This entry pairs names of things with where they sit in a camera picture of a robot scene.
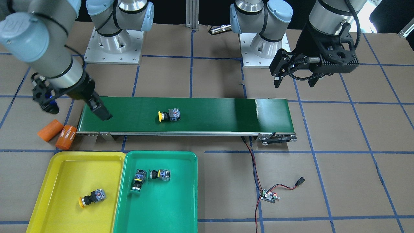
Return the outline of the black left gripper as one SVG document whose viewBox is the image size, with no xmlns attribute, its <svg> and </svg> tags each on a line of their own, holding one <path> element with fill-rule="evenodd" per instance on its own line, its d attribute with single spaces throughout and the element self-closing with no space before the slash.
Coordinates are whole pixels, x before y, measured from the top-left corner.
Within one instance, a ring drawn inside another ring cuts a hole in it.
<svg viewBox="0 0 414 233">
<path fill-rule="evenodd" d="M 320 59 L 318 62 L 307 62 L 303 67 L 318 76 L 308 81 L 310 87 L 314 87 L 322 76 L 354 71 L 360 62 L 356 55 L 353 38 L 349 34 L 350 28 L 349 23 L 344 23 L 340 26 L 338 35 L 328 35 L 307 23 L 293 52 L 278 49 L 269 65 L 270 73 L 274 77 L 275 88 L 280 86 L 285 76 L 289 76 L 287 69 L 291 66 L 291 59 L 295 55 Z"/>
</svg>

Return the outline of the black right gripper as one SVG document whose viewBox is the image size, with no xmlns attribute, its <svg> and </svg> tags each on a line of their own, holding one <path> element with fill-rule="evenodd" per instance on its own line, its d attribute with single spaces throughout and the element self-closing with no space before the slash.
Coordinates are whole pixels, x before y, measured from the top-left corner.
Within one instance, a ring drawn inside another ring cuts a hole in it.
<svg viewBox="0 0 414 233">
<path fill-rule="evenodd" d="M 87 105 L 102 121 L 112 118 L 112 114 L 105 107 L 98 93 L 95 92 L 95 81 L 87 72 L 83 72 L 81 79 L 76 83 L 74 88 L 67 93 L 72 99 L 87 100 Z"/>
</svg>

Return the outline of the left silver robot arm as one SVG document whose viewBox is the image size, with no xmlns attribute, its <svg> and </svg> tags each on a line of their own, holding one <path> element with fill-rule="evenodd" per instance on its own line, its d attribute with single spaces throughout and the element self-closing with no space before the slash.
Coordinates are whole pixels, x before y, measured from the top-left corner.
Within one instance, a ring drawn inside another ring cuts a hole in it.
<svg viewBox="0 0 414 233">
<path fill-rule="evenodd" d="M 292 52 L 283 48 L 268 58 L 273 83 L 278 88 L 284 77 L 307 81 L 314 87 L 326 75 L 350 73 L 360 64 L 356 48 L 361 39 L 358 13 L 364 0 L 317 0 Z M 252 46 L 260 57 L 264 47 L 281 43 L 293 17 L 284 0 L 236 0 L 230 6 L 230 25 L 237 34 L 255 34 Z"/>
</svg>

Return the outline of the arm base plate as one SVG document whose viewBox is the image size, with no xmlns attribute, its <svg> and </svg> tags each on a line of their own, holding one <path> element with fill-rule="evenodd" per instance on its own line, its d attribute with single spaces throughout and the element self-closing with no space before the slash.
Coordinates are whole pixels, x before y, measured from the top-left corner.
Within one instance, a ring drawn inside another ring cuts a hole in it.
<svg viewBox="0 0 414 233">
<path fill-rule="evenodd" d="M 244 67 L 269 68 L 279 49 L 291 51 L 287 35 L 278 42 L 265 41 L 259 34 L 239 34 L 240 49 Z"/>
<path fill-rule="evenodd" d="M 143 31 L 123 30 L 104 37 L 93 31 L 84 60 L 87 64 L 139 65 L 144 35 Z"/>
</svg>

